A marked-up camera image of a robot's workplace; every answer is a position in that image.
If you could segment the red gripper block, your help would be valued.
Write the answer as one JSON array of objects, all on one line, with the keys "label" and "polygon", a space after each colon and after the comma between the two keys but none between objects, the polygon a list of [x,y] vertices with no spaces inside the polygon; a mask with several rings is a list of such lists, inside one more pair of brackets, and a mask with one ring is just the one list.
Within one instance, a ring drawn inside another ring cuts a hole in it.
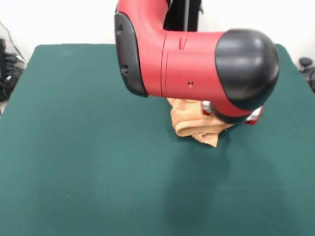
[{"label": "red gripper block", "polygon": [[229,117],[223,114],[220,114],[218,111],[216,111],[214,108],[212,108],[210,101],[201,101],[201,110],[204,115],[207,116],[214,116],[221,120],[222,122],[228,123],[228,124],[239,124],[239,123],[247,123],[254,125],[258,122],[260,119],[263,107],[259,107],[252,111],[249,115],[242,116],[242,117]]}]

